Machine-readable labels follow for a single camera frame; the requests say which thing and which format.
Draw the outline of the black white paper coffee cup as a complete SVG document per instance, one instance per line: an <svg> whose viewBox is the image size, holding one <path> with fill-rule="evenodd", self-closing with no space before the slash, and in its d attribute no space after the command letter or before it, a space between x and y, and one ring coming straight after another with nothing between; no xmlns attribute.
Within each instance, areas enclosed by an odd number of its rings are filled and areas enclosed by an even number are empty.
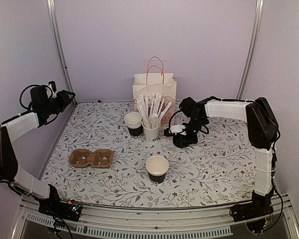
<svg viewBox="0 0 299 239"><path fill-rule="evenodd" d="M149 179L156 184L160 184L165 179L169 162L165 157L152 156L146 160L145 166Z"/></svg>

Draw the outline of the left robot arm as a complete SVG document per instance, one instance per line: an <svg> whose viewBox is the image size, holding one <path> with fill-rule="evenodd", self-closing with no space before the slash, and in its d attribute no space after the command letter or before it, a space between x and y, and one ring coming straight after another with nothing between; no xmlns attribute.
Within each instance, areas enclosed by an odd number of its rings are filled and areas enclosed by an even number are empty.
<svg viewBox="0 0 299 239"><path fill-rule="evenodd" d="M0 183L5 183L18 195L27 195L44 205L53 216L64 212L56 188L35 178L18 163L13 142L28 132L50 124L51 115L64 112L75 98L74 92L57 91L51 84L30 85L31 101L23 105L24 112L0 122Z"/></svg>

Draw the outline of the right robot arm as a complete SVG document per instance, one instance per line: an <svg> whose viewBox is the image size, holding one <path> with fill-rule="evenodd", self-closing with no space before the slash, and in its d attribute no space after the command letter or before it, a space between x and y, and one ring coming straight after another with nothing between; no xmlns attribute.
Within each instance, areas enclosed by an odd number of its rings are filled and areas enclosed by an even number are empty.
<svg viewBox="0 0 299 239"><path fill-rule="evenodd" d="M196 102L188 97L181 101L179 111L189 118L189 122L169 125L167 129L172 134L173 144L179 148L197 144L197 134L207 127L210 118L234 119L246 123L248 139L256 156L256 184L248 213L258 217L269 206L275 190L276 142L281 135L267 99L236 100L210 96Z"/></svg>

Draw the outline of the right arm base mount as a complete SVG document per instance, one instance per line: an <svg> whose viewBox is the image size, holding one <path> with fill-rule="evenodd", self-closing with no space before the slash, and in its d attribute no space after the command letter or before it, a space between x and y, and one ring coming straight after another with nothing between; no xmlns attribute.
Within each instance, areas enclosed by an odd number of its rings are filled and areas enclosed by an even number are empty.
<svg viewBox="0 0 299 239"><path fill-rule="evenodd" d="M235 204L230 208L229 215L233 218L234 222L245 221L249 219L258 218L268 215L268 219L262 218L256 221L246 223L247 229L254 233L263 233L269 224L274 209L271 203L262 206L259 203Z"/></svg>

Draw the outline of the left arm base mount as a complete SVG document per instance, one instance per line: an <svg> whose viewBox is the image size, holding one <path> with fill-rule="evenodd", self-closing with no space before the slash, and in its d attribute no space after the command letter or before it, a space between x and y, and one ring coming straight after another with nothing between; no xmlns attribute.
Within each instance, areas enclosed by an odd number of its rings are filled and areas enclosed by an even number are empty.
<svg viewBox="0 0 299 239"><path fill-rule="evenodd" d="M60 217L65 220L78 222L82 212L82 204L74 200L68 202L52 202L39 200L38 211L49 216Z"/></svg>

